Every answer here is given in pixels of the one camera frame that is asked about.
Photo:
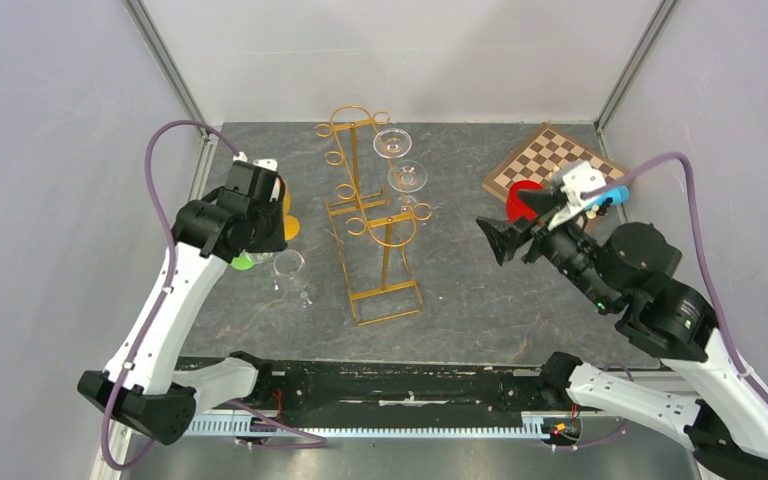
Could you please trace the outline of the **red wine glass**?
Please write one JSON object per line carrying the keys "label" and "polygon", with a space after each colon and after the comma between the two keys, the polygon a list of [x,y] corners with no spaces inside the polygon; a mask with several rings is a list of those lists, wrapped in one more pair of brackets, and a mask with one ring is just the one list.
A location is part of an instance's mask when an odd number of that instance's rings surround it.
{"label": "red wine glass", "polygon": [[531,180],[517,181],[508,191],[505,204],[507,220],[515,222],[525,218],[533,221],[547,211],[550,199],[551,192],[539,183]]}

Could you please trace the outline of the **orange wine glass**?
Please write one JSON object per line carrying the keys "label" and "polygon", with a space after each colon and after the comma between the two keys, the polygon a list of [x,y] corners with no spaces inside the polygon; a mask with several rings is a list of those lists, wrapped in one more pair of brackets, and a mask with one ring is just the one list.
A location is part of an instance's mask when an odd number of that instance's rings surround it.
{"label": "orange wine glass", "polygon": [[287,241],[290,241],[298,236],[301,230],[301,224],[297,217],[293,216],[290,212],[292,207],[292,196],[289,191],[289,187],[283,183],[284,199],[283,199],[283,225],[284,225],[284,237]]}

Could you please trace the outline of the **green wine glass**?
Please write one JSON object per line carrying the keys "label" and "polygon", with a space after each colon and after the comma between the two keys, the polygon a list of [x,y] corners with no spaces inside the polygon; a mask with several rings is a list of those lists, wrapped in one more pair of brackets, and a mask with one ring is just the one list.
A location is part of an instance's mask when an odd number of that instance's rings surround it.
{"label": "green wine glass", "polygon": [[255,265],[255,262],[249,257],[246,252],[236,256],[230,262],[230,266],[238,271],[245,271],[251,269]]}

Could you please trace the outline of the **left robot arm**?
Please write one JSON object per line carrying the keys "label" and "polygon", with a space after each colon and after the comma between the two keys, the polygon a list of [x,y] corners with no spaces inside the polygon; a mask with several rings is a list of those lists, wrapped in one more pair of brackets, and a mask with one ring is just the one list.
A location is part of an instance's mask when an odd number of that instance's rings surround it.
{"label": "left robot arm", "polygon": [[286,185],[274,159],[236,159],[224,185],[187,202],[172,227],[176,261],[164,263],[126,340],[102,370],[85,371],[77,390],[113,420],[163,444],[176,442],[194,416],[231,399],[267,405],[272,379],[236,357],[177,370],[184,340],[208,293],[242,253],[286,248]]}

